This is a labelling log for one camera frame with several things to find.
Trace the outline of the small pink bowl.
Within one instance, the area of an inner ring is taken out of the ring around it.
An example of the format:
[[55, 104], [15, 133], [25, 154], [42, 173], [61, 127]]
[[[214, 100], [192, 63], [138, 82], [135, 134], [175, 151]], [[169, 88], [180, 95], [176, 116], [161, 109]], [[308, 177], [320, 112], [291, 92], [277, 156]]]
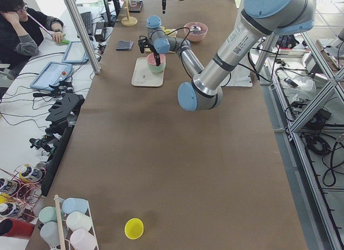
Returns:
[[[159, 59], [160, 59], [160, 64], [162, 65], [166, 61], [166, 56], [164, 54], [160, 54]], [[146, 60], [150, 65], [157, 66], [154, 53], [148, 54], [148, 56], [146, 57]]]

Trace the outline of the large pink bowl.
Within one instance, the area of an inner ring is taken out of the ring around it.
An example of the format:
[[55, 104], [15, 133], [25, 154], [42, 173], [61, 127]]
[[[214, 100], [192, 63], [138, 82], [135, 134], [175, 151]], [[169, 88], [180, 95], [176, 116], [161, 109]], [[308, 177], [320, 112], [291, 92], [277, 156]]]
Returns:
[[[200, 26], [202, 28], [201, 34], [190, 33], [189, 28], [192, 25]], [[201, 22], [189, 22], [189, 23], [186, 23], [184, 25], [184, 27], [185, 27], [184, 33], [186, 35], [186, 38], [191, 42], [199, 42], [199, 41], [203, 40], [207, 34], [207, 31], [208, 31], [208, 27], [204, 23], [201, 23]]]

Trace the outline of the stacked green bowls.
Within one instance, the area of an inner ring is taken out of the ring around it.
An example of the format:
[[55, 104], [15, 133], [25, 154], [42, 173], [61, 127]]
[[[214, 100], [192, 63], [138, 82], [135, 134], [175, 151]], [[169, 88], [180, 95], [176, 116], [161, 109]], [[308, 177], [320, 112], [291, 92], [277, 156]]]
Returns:
[[161, 73], [164, 71], [165, 67], [166, 67], [166, 63], [161, 63], [159, 66], [156, 65], [152, 65], [150, 63], [147, 63], [148, 69], [152, 72], [152, 73]]

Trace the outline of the cream cartoon serving tray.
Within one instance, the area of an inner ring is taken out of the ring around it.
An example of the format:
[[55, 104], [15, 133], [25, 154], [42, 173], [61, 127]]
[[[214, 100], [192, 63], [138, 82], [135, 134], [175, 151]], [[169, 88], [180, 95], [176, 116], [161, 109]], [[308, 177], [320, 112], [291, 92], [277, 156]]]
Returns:
[[164, 71], [153, 73], [145, 58], [138, 58], [135, 63], [131, 84], [135, 87], [160, 87], [163, 84]]

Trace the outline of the grey folded cloth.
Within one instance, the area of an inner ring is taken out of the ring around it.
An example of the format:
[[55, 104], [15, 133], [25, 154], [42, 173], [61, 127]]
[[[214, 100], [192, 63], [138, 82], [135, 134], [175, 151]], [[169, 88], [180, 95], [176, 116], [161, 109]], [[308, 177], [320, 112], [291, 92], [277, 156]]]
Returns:
[[134, 45], [133, 41], [126, 41], [126, 40], [118, 40], [117, 42], [117, 51], [131, 51]]

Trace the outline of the wooden mug tree stand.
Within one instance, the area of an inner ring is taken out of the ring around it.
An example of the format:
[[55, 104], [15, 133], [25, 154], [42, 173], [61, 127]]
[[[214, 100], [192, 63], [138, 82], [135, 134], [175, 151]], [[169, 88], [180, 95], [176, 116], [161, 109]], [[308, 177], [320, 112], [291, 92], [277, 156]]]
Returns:
[[133, 17], [133, 16], [130, 16], [130, 12], [129, 12], [129, 1], [130, 0], [122, 0], [124, 1], [124, 9], [126, 11], [126, 17], [124, 17], [122, 20], [121, 20], [121, 24], [124, 25], [124, 26], [134, 26], [137, 24], [138, 20]]

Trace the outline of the metal ice scoop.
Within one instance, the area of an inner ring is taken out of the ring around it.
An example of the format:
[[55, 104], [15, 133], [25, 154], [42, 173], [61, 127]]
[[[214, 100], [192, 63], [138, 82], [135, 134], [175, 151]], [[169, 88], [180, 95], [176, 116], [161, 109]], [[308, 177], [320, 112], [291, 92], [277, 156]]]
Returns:
[[189, 28], [189, 31], [190, 31], [190, 33], [193, 33], [193, 34], [201, 34], [202, 28], [198, 25], [192, 25]]

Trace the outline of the blue teach pendant far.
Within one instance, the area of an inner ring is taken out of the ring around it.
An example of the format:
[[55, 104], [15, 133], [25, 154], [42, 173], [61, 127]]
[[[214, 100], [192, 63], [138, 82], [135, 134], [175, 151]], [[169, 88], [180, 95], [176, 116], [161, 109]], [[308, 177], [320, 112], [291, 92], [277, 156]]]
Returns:
[[62, 63], [80, 65], [89, 60], [81, 41], [70, 41], [63, 55]]

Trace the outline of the blue teach pendant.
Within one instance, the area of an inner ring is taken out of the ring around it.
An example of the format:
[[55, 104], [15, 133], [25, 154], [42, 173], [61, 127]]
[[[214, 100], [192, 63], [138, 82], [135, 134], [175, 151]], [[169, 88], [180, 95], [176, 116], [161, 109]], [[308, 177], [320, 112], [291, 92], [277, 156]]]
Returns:
[[70, 63], [49, 62], [30, 84], [30, 88], [53, 91], [71, 73], [73, 65]]
[[89, 60], [81, 41], [70, 41], [63, 55], [62, 63], [80, 65]]

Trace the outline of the blue teach pendant near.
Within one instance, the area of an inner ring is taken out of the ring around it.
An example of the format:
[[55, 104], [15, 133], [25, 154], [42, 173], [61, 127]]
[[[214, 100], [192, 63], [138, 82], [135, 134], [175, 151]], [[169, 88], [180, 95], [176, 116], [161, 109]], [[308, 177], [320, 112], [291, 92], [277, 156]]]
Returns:
[[73, 65], [70, 63], [49, 62], [30, 84], [30, 88], [53, 91], [71, 73]]

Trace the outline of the black stand holder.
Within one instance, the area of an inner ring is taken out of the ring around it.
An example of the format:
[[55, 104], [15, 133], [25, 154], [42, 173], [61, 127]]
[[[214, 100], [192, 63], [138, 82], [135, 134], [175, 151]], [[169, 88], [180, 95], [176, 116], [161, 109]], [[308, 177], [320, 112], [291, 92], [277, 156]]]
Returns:
[[84, 101], [83, 95], [75, 93], [66, 93], [61, 99], [58, 99], [48, 110], [49, 115], [45, 120], [51, 124], [45, 129], [45, 132], [63, 135], [64, 130], [70, 126], [70, 121], [77, 120]]

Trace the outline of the person in black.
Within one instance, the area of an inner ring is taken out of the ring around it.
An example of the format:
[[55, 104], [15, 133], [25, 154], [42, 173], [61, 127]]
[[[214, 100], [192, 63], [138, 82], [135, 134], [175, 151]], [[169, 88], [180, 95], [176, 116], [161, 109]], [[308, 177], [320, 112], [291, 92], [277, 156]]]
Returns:
[[1, 63], [19, 68], [39, 54], [44, 40], [41, 27], [52, 32], [52, 40], [64, 39], [63, 22], [27, 7], [23, 0], [1, 0]]

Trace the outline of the yellow plastic cup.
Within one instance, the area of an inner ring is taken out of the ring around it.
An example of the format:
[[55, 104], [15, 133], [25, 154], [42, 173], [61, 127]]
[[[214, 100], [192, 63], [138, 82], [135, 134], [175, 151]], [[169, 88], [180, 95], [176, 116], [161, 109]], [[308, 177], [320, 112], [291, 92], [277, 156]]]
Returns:
[[125, 224], [124, 232], [127, 238], [135, 240], [144, 233], [144, 224], [139, 218], [131, 218]]

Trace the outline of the white cup rack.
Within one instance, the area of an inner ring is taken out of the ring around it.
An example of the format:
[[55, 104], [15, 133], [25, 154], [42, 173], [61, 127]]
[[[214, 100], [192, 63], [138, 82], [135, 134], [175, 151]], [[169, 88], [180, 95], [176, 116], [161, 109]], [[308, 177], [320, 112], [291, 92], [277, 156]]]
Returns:
[[39, 234], [49, 249], [99, 249], [89, 201], [54, 196], [39, 213]]

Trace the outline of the red cup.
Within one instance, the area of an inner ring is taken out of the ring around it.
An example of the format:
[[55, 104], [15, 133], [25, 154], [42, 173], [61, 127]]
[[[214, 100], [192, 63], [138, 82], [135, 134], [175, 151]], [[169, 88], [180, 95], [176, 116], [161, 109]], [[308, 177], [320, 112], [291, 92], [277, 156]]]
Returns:
[[1, 221], [1, 236], [18, 239], [29, 239], [35, 225], [16, 219], [7, 218]]

